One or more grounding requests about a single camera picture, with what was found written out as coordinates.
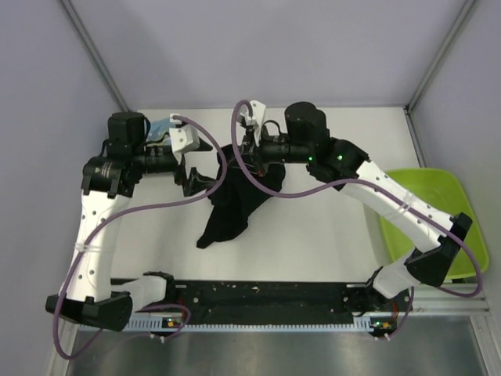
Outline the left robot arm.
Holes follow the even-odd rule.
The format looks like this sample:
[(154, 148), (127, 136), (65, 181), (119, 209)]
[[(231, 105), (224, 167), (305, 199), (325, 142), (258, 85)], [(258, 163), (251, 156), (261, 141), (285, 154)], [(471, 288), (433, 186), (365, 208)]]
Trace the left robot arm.
[(173, 175), (188, 203), (213, 184), (195, 169), (186, 171), (187, 153), (221, 149), (191, 120), (172, 115), (164, 132), (152, 136), (144, 114), (118, 112), (109, 117), (107, 131), (100, 153), (82, 170), (81, 219), (70, 268), (59, 292), (45, 301), (55, 325), (64, 319), (122, 331), (134, 312), (152, 303), (163, 311), (172, 309), (178, 293), (168, 273), (147, 272), (113, 289), (111, 269), (121, 220), (140, 210), (130, 201), (144, 175)]

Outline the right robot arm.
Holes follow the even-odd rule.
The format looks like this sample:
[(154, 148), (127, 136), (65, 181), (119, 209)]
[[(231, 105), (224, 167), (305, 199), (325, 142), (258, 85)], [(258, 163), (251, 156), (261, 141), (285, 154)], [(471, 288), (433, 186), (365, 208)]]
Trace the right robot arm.
[(266, 106), (241, 100), (231, 120), (232, 148), (244, 175), (260, 190), (273, 190), (257, 181), (271, 164), (303, 164), (321, 186), (356, 199), (392, 223), (413, 247), (393, 263), (377, 269), (366, 283), (367, 304), (385, 309), (394, 297), (419, 284), (438, 289), (460, 251), (472, 218), (451, 215), (421, 200), (384, 172), (362, 149), (330, 135), (326, 115), (313, 103), (298, 102), (284, 111), (287, 130), (276, 136), (265, 127)]

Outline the black t shirt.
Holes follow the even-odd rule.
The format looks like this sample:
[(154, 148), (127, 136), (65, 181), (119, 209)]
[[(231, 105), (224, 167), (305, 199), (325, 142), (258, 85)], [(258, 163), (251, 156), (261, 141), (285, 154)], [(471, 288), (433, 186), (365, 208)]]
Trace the black t shirt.
[(207, 225), (196, 246), (205, 249), (213, 243), (237, 238), (248, 227), (249, 217), (272, 196), (254, 186), (236, 163), (231, 145), (222, 151), (228, 171), (222, 185), (209, 200), (213, 208)]

